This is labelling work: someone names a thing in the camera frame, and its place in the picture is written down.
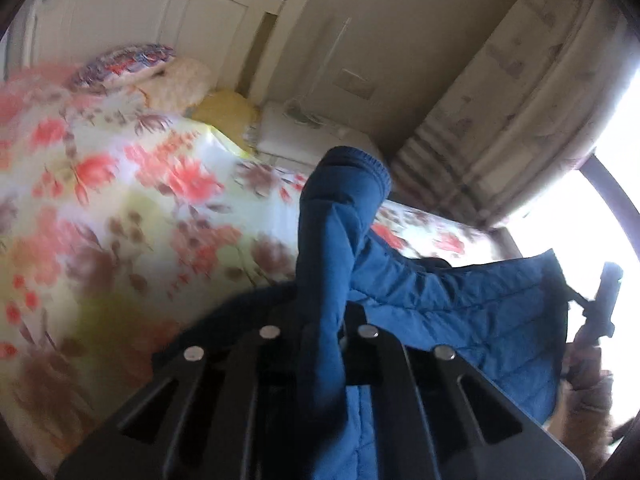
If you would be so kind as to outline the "person's right hand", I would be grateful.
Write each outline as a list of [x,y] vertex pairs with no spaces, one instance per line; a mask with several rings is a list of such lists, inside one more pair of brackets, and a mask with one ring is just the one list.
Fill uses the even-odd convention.
[[575,455],[586,478],[592,479],[610,456],[613,375],[602,367],[602,349],[588,342],[585,327],[567,345],[563,365],[567,378],[561,382],[546,430]]

